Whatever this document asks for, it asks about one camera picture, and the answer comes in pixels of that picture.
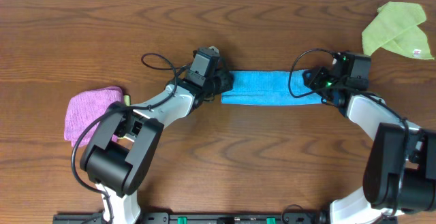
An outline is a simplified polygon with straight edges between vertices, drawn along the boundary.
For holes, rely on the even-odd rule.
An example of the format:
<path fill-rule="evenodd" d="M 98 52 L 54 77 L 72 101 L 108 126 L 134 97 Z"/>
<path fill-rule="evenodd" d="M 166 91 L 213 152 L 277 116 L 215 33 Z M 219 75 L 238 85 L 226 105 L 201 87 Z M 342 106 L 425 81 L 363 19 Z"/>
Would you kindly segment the blue microfiber cloth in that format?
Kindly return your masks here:
<path fill-rule="evenodd" d="M 302 98 L 292 95 L 310 91 L 303 82 L 303 71 L 233 71 L 231 91 L 221 95 L 223 104 L 243 106 L 305 106 L 320 104 L 321 97 L 314 93 Z"/>

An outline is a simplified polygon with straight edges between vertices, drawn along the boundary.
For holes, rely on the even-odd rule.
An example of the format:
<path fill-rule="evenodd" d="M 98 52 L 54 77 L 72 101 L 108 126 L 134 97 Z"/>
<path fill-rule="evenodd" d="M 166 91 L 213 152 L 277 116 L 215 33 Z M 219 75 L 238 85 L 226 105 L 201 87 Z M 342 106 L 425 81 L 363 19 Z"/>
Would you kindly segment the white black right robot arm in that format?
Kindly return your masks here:
<path fill-rule="evenodd" d="M 435 211 L 435 132 L 409 122 L 367 90 L 369 56 L 332 57 L 330 68 L 304 71 L 304 84 L 357 124 L 373 145 L 362 186 L 333 201 L 319 223 L 396 223 L 403 214 Z"/>

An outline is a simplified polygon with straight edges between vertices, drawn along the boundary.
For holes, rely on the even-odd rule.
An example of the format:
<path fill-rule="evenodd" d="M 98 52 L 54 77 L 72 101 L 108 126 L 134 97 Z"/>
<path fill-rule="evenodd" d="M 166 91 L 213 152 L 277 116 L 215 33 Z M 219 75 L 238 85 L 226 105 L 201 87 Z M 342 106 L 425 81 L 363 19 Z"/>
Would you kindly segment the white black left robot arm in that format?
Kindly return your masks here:
<path fill-rule="evenodd" d="M 72 166 L 72 172 L 83 187 L 102 196 L 100 223 L 137 222 L 141 214 L 137 190 L 163 130 L 204 101 L 232 90 L 234 77 L 214 46 L 195 50 L 188 66 L 177 69 L 170 65 L 169 69 L 174 77 L 160 94 L 132 106 L 116 101 L 80 134 L 83 139 L 89 129 L 95 130 L 79 165 L 95 186 L 79 177 L 77 166 Z"/>

